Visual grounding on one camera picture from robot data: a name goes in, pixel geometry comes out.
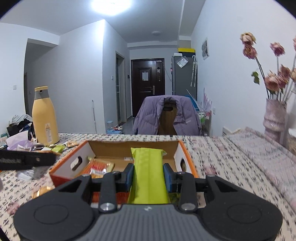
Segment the pink textured vase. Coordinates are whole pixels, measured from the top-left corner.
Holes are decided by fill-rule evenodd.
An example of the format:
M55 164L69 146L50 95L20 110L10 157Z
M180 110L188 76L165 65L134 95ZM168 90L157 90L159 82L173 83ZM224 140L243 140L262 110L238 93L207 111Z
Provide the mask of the pink textured vase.
M277 143L280 142L281 134L285 130L285 118L287 115L287 104L285 102L267 99L263 126L264 134Z

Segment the long green snack pack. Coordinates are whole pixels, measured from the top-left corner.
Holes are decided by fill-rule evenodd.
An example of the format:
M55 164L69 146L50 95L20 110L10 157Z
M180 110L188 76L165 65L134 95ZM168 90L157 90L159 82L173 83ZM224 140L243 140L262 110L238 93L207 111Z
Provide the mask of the long green snack pack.
M163 155L164 150L131 148L134 171L129 204L169 204L166 189Z

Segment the small green snack bar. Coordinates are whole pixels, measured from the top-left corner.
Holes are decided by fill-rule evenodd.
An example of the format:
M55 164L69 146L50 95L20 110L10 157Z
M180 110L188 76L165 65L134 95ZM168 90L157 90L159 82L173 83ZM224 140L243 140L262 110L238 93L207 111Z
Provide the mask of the small green snack bar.
M59 154L62 154L65 149L66 149L65 145L55 145L55 147L51 149L51 152L59 155Z

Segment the orange cardboard pumpkin box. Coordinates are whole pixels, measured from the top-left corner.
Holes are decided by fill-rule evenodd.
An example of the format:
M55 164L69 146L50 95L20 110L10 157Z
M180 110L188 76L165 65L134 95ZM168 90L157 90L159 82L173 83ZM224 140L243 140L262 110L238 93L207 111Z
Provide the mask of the orange cardboard pumpkin box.
M77 146L70 154L63 157L49 171L49 175L55 187L64 184L76 177L92 159L113 162L112 171L122 172L129 163L133 163L131 148L161 149L166 152L163 155L163 164L168 163L174 172L191 173L198 177L192 158L182 141L160 142L103 142L85 141ZM119 192L116 195L118 204L128 203L130 191ZM177 200L176 192L169 193L170 203Z

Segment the orange spicy strips snack bag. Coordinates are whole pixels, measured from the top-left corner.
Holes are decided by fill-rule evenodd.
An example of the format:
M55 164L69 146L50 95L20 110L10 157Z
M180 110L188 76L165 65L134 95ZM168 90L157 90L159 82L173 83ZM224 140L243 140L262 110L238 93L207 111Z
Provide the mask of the orange spicy strips snack bag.
M78 176L90 175L92 179L102 178L106 173L112 172L113 168L113 162L92 159L89 161L86 167L78 174Z

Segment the yellow box on refrigerator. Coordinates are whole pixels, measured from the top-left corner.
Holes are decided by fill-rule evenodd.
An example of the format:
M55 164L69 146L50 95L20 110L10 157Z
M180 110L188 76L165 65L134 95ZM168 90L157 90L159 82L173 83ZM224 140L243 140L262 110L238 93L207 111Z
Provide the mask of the yellow box on refrigerator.
M195 49L192 48L178 48L179 53L195 53Z

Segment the yellow thermos bottle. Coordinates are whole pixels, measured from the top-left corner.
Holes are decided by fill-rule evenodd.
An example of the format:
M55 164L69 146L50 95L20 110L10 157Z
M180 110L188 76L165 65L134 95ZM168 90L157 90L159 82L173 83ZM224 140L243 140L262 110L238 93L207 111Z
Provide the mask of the yellow thermos bottle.
M59 142L55 109L49 97L48 86L35 88L32 118L38 142L45 146Z

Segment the folded pink quilt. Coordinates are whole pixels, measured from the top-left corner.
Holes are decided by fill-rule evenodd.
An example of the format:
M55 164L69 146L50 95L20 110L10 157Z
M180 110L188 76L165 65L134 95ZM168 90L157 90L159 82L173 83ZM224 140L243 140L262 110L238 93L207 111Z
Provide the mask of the folded pink quilt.
M295 155L252 128L226 137L254 162L295 210Z

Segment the grey refrigerator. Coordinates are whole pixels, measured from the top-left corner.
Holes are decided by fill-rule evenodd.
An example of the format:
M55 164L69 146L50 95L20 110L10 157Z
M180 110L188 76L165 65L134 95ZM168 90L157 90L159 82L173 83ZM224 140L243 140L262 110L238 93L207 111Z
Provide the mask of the grey refrigerator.
M172 95L197 99L197 60L195 55L171 58Z

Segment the dark entrance door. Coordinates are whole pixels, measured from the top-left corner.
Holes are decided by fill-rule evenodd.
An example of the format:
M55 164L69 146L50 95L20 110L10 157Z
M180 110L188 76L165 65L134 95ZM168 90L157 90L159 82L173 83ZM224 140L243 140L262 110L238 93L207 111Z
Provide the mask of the dark entrance door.
M135 118L148 96L165 94L165 65L163 58L135 59L132 68L132 116Z

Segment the wooden chair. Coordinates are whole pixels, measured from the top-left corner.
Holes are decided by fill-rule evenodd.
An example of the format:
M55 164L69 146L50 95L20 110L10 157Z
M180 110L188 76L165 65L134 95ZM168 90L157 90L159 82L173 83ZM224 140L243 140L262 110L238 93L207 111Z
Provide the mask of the wooden chair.
M174 121L177 115L175 103L165 103L159 118L158 135L176 135Z

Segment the oat crisps packet on table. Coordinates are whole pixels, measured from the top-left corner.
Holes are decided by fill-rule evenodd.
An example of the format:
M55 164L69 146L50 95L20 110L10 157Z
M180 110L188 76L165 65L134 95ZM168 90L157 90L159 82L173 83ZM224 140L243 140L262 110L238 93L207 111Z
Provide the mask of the oat crisps packet on table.
M76 147L79 145L78 142L75 142L75 141L67 141L65 142L64 144L67 148L73 148L73 147Z

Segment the wall electrical panel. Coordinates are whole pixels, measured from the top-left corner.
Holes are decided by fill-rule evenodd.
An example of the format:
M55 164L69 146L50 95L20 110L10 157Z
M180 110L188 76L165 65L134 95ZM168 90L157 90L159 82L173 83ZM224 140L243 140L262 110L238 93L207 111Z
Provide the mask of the wall electrical panel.
M207 59L209 57L209 45L208 45L208 38L206 38L201 46L202 49L202 57L203 60Z

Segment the dried pink roses bouquet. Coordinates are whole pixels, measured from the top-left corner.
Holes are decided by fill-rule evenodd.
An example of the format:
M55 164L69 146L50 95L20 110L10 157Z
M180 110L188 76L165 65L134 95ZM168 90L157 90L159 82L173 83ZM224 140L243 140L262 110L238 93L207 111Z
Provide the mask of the dried pink roses bouquet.
M277 100L286 104L292 95L295 94L295 58L293 58L291 68L281 64L280 57L286 54L285 48L279 42L272 42L269 44L269 47L275 58L275 64L271 69L264 70L255 48L255 36L251 32L244 32L240 35L240 40L243 44L243 55L249 60L254 60L258 66L251 73L253 82L259 85L263 81L267 99Z

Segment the purple tissue paper bag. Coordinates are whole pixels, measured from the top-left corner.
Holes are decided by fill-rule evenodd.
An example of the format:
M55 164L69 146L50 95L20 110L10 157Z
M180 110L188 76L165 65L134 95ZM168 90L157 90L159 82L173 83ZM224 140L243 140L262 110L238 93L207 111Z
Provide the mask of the purple tissue paper bag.
M28 139L28 132L21 132L6 139L7 149L9 151L16 150L19 146L23 148L31 148L34 144Z

